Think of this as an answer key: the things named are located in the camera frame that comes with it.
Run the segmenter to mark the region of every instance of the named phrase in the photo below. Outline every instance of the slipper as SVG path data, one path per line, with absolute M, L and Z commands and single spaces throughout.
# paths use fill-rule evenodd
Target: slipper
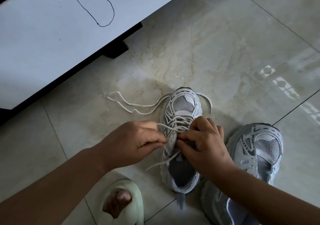
M 118 189 L 128 191 L 132 201 L 121 211 L 118 218 L 113 218 L 111 214 L 103 211 L 103 206 L 107 197 Z M 106 191 L 100 206 L 98 225 L 143 225 L 143 223 L 143 201 L 138 186 L 130 180 L 121 180 L 112 184 Z

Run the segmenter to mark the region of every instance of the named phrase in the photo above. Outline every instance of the hand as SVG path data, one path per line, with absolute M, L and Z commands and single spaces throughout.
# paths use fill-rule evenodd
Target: hand
M 167 138 L 153 121 L 130 121 L 119 126 L 93 148 L 103 159 L 106 172 L 140 162 L 163 147 Z
M 223 142 L 223 129 L 216 126 L 211 118 L 200 116 L 190 125 L 190 130 L 179 134 L 176 144 L 192 166 L 213 183 L 237 169 Z M 188 146 L 183 140 L 197 144 L 197 150 Z

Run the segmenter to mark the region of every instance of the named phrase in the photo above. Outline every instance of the white shoelace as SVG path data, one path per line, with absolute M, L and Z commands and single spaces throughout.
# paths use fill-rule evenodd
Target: white shoelace
M 109 95 L 111 94 L 115 94 L 115 93 L 118 93 L 120 95 L 120 97 L 122 98 L 122 100 L 129 106 L 140 106 L 140 107 L 152 107 L 152 106 L 156 106 L 152 111 L 148 112 L 148 113 L 141 113 L 139 112 L 137 109 L 133 109 L 132 111 L 128 110 L 126 107 L 124 107 L 119 101 L 116 101 L 115 99 L 112 99 L 109 97 Z M 123 109 L 125 109 L 127 112 L 129 113 L 133 113 L 134 111 L 136 111 L 138 114 L 140 115 L 148 115 L 148 114 L 151 114 L 153 113 L 157 107 L 161 104 L 161 102 L 163 100 L 165 100 L 166 98 L 170 97 L 173 93 L 168 93 L 168 94 L 164 94 L 163 96 L 161 96 L 153 105 L 139 105 L 139 104 L 134 104 L 134 103 L 129 103 L 127 102 L 123 96 L 121 95 L 121 93 L 119 91 L 115 91 L 115 92 L 111 92 L 111 93 L 108 93 L 106 94 L 106 97 L 113 101 L 113 102 L 117 102 Z M 212 113 L 212 102 L 211 100 L 204 94 L 201 94 L 201 93 L 196 93 L 197 95 L 199 96 L 202 96 L 204 98 L 207 99 L 207 101 L 209 102 L 210 104 L 210 113 Z M 180 124 L 184 124 L 184 125 L 187 125 L 187 126 L 190 126 L 191 125 L 191 122 L 193 122 L 194 118 L 192 115 L 190 114 L 184 114 L 183 116 L 178 116 L 178 115 L 174 115 L 173 116 L 173 122 L 172 122 L 172 125 L 174 126 L 173 128 L 170 127 L 170 126 L 167 126 L 165 124 L 162 124 L 162 123 L 157 123 L 158 126 L 163 126 L 165 128 L 168 128 L 170 130 L 173 130 L 175 132 L 178 132 L 178 133 L 182 133 L 186 130 L 189 130 L 188 127 L 186 126 L 177 126 L 178 123 Z M 150 168 L 152 167 L 155 167 L 155 166 L 158 166 L 158 165 L 161 165 L 161 164 L 166 164 L 168 162 L 170 162 L 172 159 L 174 159 L 178 154 L 180 153 L 180 150 L 178 152 L 176 152 L 174 155 L 172 155 L 169 159 L 165 160 L 165 161 L 162 161 L 162 162 L 158 162 L 158 163 L 155 163 L 153 165 L 151 165 L 149 168 L 146 169 L 146 171 L 148 171 Z

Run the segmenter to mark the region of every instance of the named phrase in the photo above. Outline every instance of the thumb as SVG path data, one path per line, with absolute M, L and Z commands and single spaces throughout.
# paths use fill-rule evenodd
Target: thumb
M 186 156 L 186 158 L 190 161 L 191 159 L 194 159 L 197 151 L 191 148 L 188 144 L 186 144 L 184 141 L 178 139 L 176 142 L 176 145 L 181 150 L 181 153 Z
M 144 144 L 141 148 L 139 148 L 139 153 L 144 157 L 151 154 L 154 150 L 158 148 L 162 148 L 165 143 L 162 142 L 149 142 Z

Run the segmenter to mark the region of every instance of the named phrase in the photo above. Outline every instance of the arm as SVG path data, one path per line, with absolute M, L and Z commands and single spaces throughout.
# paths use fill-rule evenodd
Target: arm
M 177 145 L 194 168 L 261 224 L 320 224 L 320 209 L 235 166 L 223 142 L 223 129 L 210 119 L 195 119 Z M 197 143 L 197 150 L 182 140 Z
M 127 122 L 0 203 L 0 221 L 5 225 L 61 224 L 107 172 L 138 163 L 166 142 L 155 122 Z

